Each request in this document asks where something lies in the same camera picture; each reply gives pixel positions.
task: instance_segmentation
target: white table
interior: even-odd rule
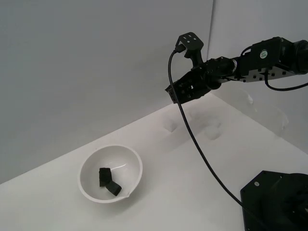
[[[262,170],[308,174],[308,156],[219,98],[185,105],[213,168],[239,197]],[[209,139],[208,125],[221,136]],[[134,148],[143,177],[127,199],[102,205],[77,186],[89,153],[109,143]],[[0,185],[2,231],[241,231],[241,208],[214,180],[191,141],[176,105],[67,153]]]

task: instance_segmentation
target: white wall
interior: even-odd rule
[[[215,0],[208,57],[239,56],[244,48],[276,36],[292,42],[308,40],[307,10],[306,0]],[[271,85],[283,88],[306,82],[308,75],[271,81]],[[264,82],[226,83],[216,94],[239,107],[235,101],[238,98],[231,97],[238,94],[238,88],[247,91],[255,102],[280,108],[289,120],[282,136],[308,153],[308,88],[277,92],[268,89]],[[262,115],[254,119],[266,127],[278,123],[275,118],[268,120],[266,113]]]
[[[212,0],[0,2],[0,183],[169,103],[167,61]],[[175,57],[174,76],[190,62]]]

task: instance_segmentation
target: sticker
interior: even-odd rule
[[[263,50],[260,53],[260,58],[261,59],[265,59],[268,56],[268,51],[267,50]]]

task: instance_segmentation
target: white bowl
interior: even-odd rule
[[[118,196],[114,196],[105,187],[100,187],[99,170],[111,169],[112,180],[122,187]],[[78,186],[82,194],[97,203],[120,201],[134,191],[142,176],[142,162],[131,148],[113,144],[92,153],[82,164],[78,175]]]

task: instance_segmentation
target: black cable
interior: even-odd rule
[[[241,56],[243,56],[244,53],[245,53],[246,51],[248,51],[249,49],[251,49],[251,46],[250,46],[250,47],[247,47],[245,50],[243,50],[242,53],[241,53]]]
[[[300,89],[300,88],[303,88],[303,87],[308,86],[308,83],[305,83],[305,84],[302,84],[302,85],[299,85],[299,86],[295,86],[295,87],[291,87],[291,88],[275,88],[275,87],[272,87],[271,85],[269,85],[269,74],[268,74],[268,73],[265,73],[265,74],[264,74],[264,82],[265,82],[265,85],[266,85],[269,89],[276,90],[276,91],[297,90],[297,89]]]
[[[182,108],[182,105],[181,105],[180,102],[179,102],[178,96],[177,96],[177,94],[176,94],[176,92],[175,92],[175,89],[174,89],[174,86],[173,86],[173,81],[172,81],[172,77],[171,77],[171,62],[172,62],[172,58],[173,58],[173,56],[174,56],[175,53],[177,53],[177,52],[176,52],[176,51],[173,51],[173,52],[172,52],[172,54],[170,55],[170,58],[169,58],[169,62],[168,62],[168,77],[169,77],[169,82],[170,82],[170,86],[171,86],[171,88],[172,88],[172,91],[173,91],[173,93],[174,93],[174,97],[175,97],[175,99],[176,99],[176,101],[177,101],[177,104],[178,104],[178,106],[179,106],[179,109],[180,109],[181,115],[182,115],[182,117],[183,117],[184,123],[185,123],[186,128],[187,128],[187,130],[188,130],[188,132],[189,132],[189,134],[190,134],[190,136],[191,136],[191,138],[192,138],[192,141],[193,141],[194,145],[196,146],[197,150],[199,151],[199,153],[200,153],[202,159],[204,160],[206,166],[208,167],[208,169],[210,170],[210,172],[212,173],[212,175],[214,176],[214,178],[217,180],[217,182],[218,182],[218,183],[221,185],[221,187],[226,191],[226,193],[227,193],[230,197],[232,197],[232,199],[233,199],[234,201],[236,201],[236,203],[238,203],[238,204],[245,210],[245,212],[246,212],[247,214],[249,214],[256,222],[258,222],[265,230],[270,231],[270,229],[267,227],[267,225],[265,225],[265,224],[263,223],[263,221],[261,221],[258,217],[256,217],[248,208],[246,208],[246,206],[244,206],[244,204],[243,204],[239,199],[237,199],[236,196],[234,196],[234,195],[229,191],[229,189],[228,189],[228,188],[223,184],[223,182],[219,179],[219,177],[217,176],[217,174],[215,173],[215,171],[214,171],[213,168],[211,167],[210,163],[208,162],[207,158],[204,156],[204,154],[203,154],[203,152],[202,152],[202,150],[201,150],[201,148],[200,148],[200,146],[199,146],[199,144],[198,144],[196,138],[194,137],[193,132],[192,132],[192,130],[191,130],[189,124],[188,124],[186,115],[185,115],[185,113],[184,113],[184,110],[183,110],[183,108]]]

